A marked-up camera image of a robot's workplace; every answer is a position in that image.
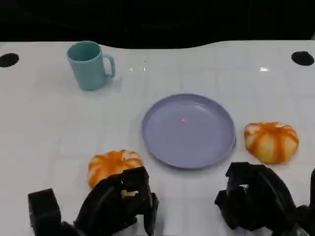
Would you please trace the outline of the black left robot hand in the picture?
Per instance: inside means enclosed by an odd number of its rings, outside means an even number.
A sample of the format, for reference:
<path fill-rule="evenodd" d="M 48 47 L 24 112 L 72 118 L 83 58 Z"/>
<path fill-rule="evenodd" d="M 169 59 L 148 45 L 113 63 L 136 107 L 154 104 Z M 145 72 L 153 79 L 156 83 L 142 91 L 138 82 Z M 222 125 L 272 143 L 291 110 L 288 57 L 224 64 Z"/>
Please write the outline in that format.
<path fill-rule="evenodd" d="M 159 201 L 144 167 L 124 170 L 101 180 L 84 200 L 74 227 L 85 236 L 111 236 L 144 217 L 147 235 L 154 234 Z"/>

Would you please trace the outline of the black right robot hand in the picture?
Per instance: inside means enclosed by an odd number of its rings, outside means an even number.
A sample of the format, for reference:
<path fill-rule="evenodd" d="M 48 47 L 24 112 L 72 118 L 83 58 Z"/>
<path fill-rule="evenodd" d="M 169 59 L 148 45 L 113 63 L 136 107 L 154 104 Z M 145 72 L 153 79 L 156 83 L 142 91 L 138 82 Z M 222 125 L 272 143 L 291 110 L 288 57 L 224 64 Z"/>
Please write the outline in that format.
<path fill-rule="evenodd" d="M 289 225 L 296 205 L 273 170 L 264 165 L 232 162 L 225 175 L 227 188 L 219 191 L 215 204 L 231 229 L 254 231 L 266 227 L 278 233 Z"/>

